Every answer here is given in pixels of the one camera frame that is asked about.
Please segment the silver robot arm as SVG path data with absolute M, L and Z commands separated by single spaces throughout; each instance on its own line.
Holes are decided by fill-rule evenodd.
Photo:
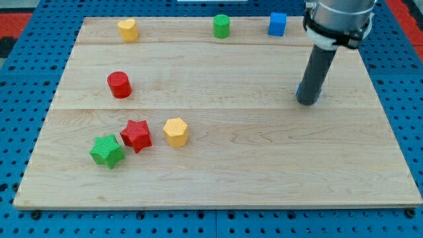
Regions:
M 303 27 L 314 45 L 357 49 L 369 35 L 377 0 L 306 0 Z

